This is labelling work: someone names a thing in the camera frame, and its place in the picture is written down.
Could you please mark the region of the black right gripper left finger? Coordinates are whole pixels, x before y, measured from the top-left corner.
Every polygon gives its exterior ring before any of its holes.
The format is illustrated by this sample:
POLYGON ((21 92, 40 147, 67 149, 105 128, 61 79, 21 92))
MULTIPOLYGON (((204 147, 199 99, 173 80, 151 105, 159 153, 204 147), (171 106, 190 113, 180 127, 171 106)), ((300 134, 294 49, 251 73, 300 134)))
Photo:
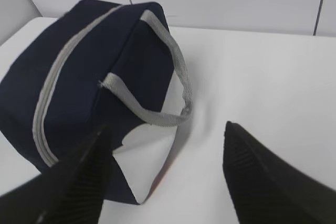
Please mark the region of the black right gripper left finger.
POLYGON ((113 173, 111 130, 99 127, 63 160, 1 196, 1 223, 98 223, 113 173))

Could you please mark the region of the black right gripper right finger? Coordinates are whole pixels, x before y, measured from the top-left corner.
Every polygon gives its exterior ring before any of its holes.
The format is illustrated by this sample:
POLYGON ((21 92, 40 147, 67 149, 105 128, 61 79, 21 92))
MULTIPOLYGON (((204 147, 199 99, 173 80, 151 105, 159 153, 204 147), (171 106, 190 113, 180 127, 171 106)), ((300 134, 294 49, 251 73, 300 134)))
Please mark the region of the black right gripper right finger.
POLYGON ((239 223, 335 223, 335 190, 228 121, 223 173, 239 223))

